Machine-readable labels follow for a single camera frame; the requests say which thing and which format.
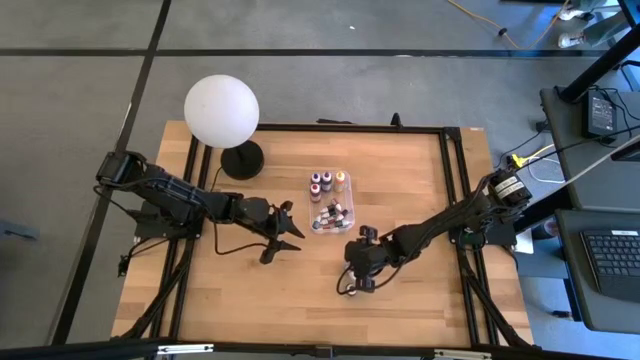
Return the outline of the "black power adapter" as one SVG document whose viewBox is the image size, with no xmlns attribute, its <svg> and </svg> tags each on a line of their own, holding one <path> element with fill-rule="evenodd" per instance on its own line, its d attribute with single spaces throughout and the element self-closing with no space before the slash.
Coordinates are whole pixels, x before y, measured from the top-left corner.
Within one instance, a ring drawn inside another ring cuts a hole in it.
<svg viewBox="0 0 640 360">
<path fill-rule="evenodd" d="M 610 144 L 616 131 L 616 108 L 601 92 L 589 90 L 582 98 L 582 136 Z"/>
</svg>

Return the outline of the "grey side desk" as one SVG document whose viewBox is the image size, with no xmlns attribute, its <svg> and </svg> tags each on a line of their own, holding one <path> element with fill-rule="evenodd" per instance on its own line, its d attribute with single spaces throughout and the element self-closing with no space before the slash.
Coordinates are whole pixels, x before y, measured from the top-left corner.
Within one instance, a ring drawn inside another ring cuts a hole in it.
<svg viewBox="0 0 640 360">
<path fill-rule="evenodd" d="M 552 88 L 540 91 L 572 206 L 583 210 L 640 213 L 640 161 L 614 161 L 611 152 L 632 135 L 640 139 L 640 122 L 617 115 L 621 131 L 609 148 L 597 142 L 581 144 L 583 106 L 562 101 Z"/>
</svg>

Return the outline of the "yellow plug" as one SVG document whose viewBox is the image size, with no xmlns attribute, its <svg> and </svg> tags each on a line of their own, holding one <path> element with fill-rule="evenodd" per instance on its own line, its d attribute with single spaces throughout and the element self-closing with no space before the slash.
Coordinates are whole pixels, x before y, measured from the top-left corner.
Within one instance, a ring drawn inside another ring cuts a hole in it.
<svg viewBox="0 0 640 360">
<path fill-rule="evenodd" d="M 521 168 L 523 168 L 526 164 L 528 164 L 528 163 L 532 162 L 533 160 L 537 160 L 537 159 L 539 159 L 539 158 L 540 158 L 540 156 L 541 156 L 545 151 L 550 150 L 550 149 L 552 149 L 552 148 L 554 148 L 554 145 L 553 145 L 553 144 L 549 144 L 549 145 L 546 145 L 546 146 L 544 146 L 544 147 L 542 147 L 542 148 L 538 149 L 538 150 L 537 150 L 536 152 L 534 152 L 533 154 L 531 154 L 531 155 L 527 155 L 527 156 L 519 156 L 519 155 L 517 155 L 517 154 L 513 153 L 513 154 L 511 155 L 511 160 L 513 161 L 513 163 L 515 164 L 515 166 L 516 166 L 518 169 L 521 169 Z"/>
</svg>

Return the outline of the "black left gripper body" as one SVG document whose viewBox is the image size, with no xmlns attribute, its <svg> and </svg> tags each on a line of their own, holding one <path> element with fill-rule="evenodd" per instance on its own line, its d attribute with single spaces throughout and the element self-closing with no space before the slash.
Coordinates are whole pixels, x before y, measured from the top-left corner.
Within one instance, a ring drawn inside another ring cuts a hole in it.
<svg viewBox="0 0 640 360">
<path fill-rule="evenodd" d="M 283 233 L 281 209 L 264 198 L 240 200 L 235 208 L 233 223 L 259 235 Z"/>
</svg>

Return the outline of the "black aluminium crossbar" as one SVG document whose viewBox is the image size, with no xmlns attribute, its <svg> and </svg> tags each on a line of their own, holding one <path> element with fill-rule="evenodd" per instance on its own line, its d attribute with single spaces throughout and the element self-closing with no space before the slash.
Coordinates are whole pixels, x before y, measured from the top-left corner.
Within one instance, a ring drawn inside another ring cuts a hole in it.
<svg viewBox="0 0 640 360">
<path fill-rule="evenodd" d="M 176 342 L 169 338 L 117 338 L 89 343 L 0 349 L 0 360 L 131 360 L 156 356 L 213 353 L 306 355 L 318 359 L 334 359 L 338 356 L 390 356 L 418 357 L 427 360 L 622 360 L 546 351 L 535 347 L 519 348 L 498 345 L 476 345 L 470 348 L 330 346 Z"/>
</svg>

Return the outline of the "black desk leg beam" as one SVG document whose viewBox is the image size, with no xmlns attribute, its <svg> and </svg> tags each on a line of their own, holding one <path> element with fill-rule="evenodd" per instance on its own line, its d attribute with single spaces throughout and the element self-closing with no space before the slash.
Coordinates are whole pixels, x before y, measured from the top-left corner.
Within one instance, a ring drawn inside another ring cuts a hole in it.
<svg viewBox="0 0 640 360">
<path fill-rule="evenodd" d="M 640 24 L 633 27 L 609 50 L 598 58 L 587 70 L 580 74 L 569 86 L 562 89 L 559 98 L 570 103 L 579 99 L 589 87 L 600 80 L 608 71 L 622 63 L 640 46 Z"/>
</svg>

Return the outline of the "clear plastic container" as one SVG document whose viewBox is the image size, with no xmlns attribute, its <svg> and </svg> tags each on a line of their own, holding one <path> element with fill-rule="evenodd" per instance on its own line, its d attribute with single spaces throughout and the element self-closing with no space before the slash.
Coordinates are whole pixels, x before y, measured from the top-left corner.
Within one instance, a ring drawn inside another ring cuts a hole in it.
<svg viewBox="0 0 640 360">
<path fill-rule="evenodd" d="M 334 184 L 334 176 L 335 173 L 338 171 L 329 171 L 333 174 L 333 184 Z M 310 200 L 310 185 L 312 184 L 310 179 L 309 179 L 309 185 L 308 185 L 308 194 L 309 194 L 309 223 L 310 223 L 310 229 L 312 230 L 312 224 L 315 222 L 314 219 L 318 216 L 321 215 L 320 212 L 323 208 L 327 207 L 327 206 L 332 206 L 331 205 L 331 200 L 333 198 L 336 198 L 339 203 L 342 205 L 342 210 L 347 209 L 349 211 L 348 215 L 343 219 L 346 221 L 350 222 L 350 226 L 346 227 L 346 228 L 334 228 L 331 230 L 322 230 L 322 231 L 313 231 L 315 234 L 319 234 L 319 235 L 328 235 L 328 234 L 342 234 L 347 232 L 348 230 L 350 230 L 356 223 L 356 216 L 355 216 L 355 204 L 354 204 L 354 195 L 353 195 L 353 189 L 351 186 L 351 177 L 349 175 L 348 172 L 343 171 L 346 173 L 346 181 L 345 181 L 345 186 L 344 186 L 344 190 L 342 192 L 335 192 L 333 187 L 332 190 L 330 192 L 323 192 L 322 191 L 322 197 L 321 200 L 317 203 L 314 203 Z M 340 213 L 341 211 L 338 211 L 336 209 L 336 213 L 333 216 L 330 216 L 329 222 L 336 222 L 336 216 L 338 215 L 338 213 Z"/>
</svg>

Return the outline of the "black aluminium table frame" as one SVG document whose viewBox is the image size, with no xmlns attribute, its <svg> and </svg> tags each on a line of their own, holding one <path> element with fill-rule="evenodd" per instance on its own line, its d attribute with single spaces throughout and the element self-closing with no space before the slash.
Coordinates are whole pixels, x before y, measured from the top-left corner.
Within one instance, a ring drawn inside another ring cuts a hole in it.
<svg viewBox="0 0 640 360">
<path fill-rule="evenodd" d="M 183 310 L 166 310 L 161 335 L 184 341 L 250 344 L 468 347 L 497 340 L 481 309 L 468 311 L 454 246 L 437 237 L 402 270 L 386 270 L 372 294 L 337 293 L 345 244 L 356 229 L 319 235 L 310 230 L 310 175 L 351 175 L 357 225 L 387 232 L 419 223 L 446 208 L 489 172 L 485 133 L 441 128 L 267 124 L 253 136 L 265 154 L 262 172 L 236 181 L 219 171 L 218 151 L 193 145 L 186 125 L 166 124 L 158 165 L 223 191 L 291 201 L 303 239 L 300 251 L 259 262 L 261 238 L 236 226 L 206 225 L 196 241 Z"/>
</svg>

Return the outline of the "grey laptop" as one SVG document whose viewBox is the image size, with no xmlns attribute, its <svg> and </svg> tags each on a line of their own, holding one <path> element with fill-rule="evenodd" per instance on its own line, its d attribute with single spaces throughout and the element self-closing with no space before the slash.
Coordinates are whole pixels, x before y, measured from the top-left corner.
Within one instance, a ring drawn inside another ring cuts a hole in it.
<svg viewBox="0 0 640 360">
<path fill-rule="evenodd" d="M 640 214 L 558 210 L 555 219 L 578 320 L 640 335 Z"/>
</svg>

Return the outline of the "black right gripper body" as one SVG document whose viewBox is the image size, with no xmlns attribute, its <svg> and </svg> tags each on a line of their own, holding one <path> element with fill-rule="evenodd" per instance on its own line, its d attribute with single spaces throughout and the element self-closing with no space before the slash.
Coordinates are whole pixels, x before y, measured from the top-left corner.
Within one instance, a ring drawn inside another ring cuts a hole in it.
<svg viewBox="0 0 640 360">
<path fill-rule="evenodd" d="M 387 266 L 398 266 L 398 255 L 390 241 L 369 243 L 364 238 L 345 245 L 344 259 L 356 279 L 374 277 Z"/>
</svg>

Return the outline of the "white globe lamp black stand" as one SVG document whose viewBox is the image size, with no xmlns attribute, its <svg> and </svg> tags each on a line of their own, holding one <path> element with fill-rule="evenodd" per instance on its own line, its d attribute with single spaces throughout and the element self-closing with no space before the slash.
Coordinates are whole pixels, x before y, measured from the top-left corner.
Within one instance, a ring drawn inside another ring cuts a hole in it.
<svg viewBox="0 0 640 360">
<path fill-rule="evenodd" d="M 191 134 L 221 151 L 220 166 L 227 176 L 248 180 L 262 171 L 264 152 L 251 139 L 259 124 L 260 107 L 242 80 L 222 74 L 200 79 L 187 92 L 183 110 Z"/>
</svg>

